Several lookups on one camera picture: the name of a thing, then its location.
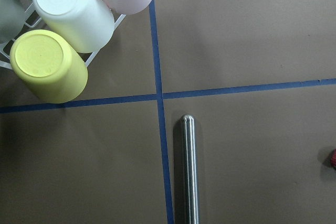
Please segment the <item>red strawberry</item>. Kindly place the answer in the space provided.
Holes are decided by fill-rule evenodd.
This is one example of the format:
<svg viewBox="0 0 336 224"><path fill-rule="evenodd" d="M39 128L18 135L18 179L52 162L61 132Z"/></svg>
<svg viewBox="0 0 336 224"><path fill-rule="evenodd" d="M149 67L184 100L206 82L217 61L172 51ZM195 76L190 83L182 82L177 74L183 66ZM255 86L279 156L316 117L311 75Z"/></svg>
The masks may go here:
<svg viewBox="0 0 336 224"><path fill-rule="evenodd" d="M336 169L336 149L334 149L330 156L330 166Z"/></svg>

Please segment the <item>grey upturned cup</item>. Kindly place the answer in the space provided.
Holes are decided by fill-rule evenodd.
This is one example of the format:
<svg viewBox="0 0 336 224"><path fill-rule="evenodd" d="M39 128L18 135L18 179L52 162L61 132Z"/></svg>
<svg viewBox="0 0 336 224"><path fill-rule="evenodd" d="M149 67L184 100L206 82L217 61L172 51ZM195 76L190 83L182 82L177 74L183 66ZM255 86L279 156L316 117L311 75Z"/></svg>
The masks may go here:
<svg viewBox="0 0 336 224"><path fill-rule="evenodd" d="M25 21L25 9L20 0L1 0L1 44L15 38Z"/></svg>

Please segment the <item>white upturned cup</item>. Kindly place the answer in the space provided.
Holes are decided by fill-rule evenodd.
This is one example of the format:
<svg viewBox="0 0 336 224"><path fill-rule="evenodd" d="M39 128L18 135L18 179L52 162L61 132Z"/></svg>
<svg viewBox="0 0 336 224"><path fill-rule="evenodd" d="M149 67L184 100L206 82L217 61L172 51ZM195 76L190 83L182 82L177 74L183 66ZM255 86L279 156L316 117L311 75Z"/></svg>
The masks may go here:
<svg viewBox="0 0 336 224"><path fill-rule="evenodd" d="M33 0L52 31L80 53L95 52L112 38L114 16L103 0Z"/></svg>

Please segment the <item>yellow upturned cup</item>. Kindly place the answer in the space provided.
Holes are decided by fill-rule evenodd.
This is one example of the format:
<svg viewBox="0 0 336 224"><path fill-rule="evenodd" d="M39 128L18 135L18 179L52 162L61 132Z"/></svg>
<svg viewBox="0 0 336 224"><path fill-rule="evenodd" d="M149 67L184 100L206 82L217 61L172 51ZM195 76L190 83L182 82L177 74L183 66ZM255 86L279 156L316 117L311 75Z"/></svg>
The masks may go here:
<svg viewBox="0 0 336 224"><path fill-rule="evenodd" d="M47 103L78 97L88 70L78 53L57 33L38 29L19 36L10 50L10 65L27 88Z"/></svg>

